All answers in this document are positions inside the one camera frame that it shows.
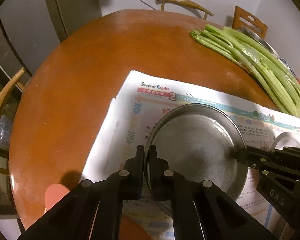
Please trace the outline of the printed English newspaper sheet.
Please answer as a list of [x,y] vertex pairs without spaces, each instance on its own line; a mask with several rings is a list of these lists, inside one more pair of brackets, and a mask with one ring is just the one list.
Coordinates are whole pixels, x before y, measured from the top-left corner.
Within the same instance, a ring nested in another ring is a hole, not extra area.
[[300,146],[300,119],[197,85],[131,71],[90,150],[82,179],[97,182],[123,169],[138,145],[186,179],[208,179],[269,231],[284,228],[278,212],[257,192],[256,170],[230,155],[237,146],[263,150]]

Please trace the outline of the green celery bunch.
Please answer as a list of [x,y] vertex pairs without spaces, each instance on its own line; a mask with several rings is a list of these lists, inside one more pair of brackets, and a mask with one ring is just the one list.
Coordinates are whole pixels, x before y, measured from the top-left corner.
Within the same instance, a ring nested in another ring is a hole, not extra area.
[[293,72],[260,42],[229,27],[206,25],[190,36],[252,75],[279,111],[300,118],[300,81]]

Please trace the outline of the stainless steel bowl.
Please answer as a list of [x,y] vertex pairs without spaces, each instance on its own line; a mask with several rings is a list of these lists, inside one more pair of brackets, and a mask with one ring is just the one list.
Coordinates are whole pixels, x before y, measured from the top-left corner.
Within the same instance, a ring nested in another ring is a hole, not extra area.
[[282,150],[284,147],[300,148],[300,143],[292,136],[292,133],[283,132],[274,139],[271,149]]

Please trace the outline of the steel basin far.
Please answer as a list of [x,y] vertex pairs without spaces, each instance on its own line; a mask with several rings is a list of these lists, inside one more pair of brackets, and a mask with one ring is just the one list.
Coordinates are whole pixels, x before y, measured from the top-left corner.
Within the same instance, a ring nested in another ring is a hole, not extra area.
[[256,42],[258,42],[260,45],[264,46],[264,48],[266,48],[269,52],[279,57],[278,53],[274,50],[274,48],[270,44],[268,44],[264,39],[258,36],[257,33],[253,32],[246,26],[241,26],[241,28],[243,29],[243,33],[245,33],[245,35],[249,36]]

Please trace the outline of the dark metal round plate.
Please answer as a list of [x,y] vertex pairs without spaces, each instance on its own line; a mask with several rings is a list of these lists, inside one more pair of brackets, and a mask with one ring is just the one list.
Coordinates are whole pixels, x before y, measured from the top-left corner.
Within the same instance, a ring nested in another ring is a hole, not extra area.
[[179,106],[156,124],[147,141],[169,168],[200,183],[208,179],[232,200],[238,200],[248,168],[236,152],[246,148],[235,123],[215,107],[191,103]]

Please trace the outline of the orange wooden chair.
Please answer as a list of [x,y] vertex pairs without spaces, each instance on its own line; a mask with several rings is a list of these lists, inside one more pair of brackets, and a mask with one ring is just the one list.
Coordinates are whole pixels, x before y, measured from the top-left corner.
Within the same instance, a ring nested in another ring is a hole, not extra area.
[[239,6],[235,6],[234,19],[232,22],[232,29],[240,29],[242,26],[255,32],[259,37],[265,38],[268,27],[256,16],[242,9]]

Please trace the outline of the grey refrigerator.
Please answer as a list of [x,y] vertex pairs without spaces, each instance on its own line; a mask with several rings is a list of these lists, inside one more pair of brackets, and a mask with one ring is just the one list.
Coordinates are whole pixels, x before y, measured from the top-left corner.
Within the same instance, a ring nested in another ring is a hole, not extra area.
[[0,5],[0,72],[32,76],[71,34],[101,17],[98,0],[4,0]]

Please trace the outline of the curved wooden chair far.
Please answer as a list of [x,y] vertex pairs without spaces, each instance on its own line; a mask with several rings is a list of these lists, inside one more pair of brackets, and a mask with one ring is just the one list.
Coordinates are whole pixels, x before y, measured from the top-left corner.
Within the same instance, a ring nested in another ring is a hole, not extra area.
[[214,13],[206,9],[205,7],[202,7],[201,5],[191,1],[191,0],[155,0],[156,3],[161,4],[160,10],[164,11],[165,9],[165,4],[170,3],[170,4],[175,4],[181,7],[185,8],[190,8],[194,10],[199,10],[204,12],[203,19],[207,20],[207,16],[210,15],[211,17],[214,16]]

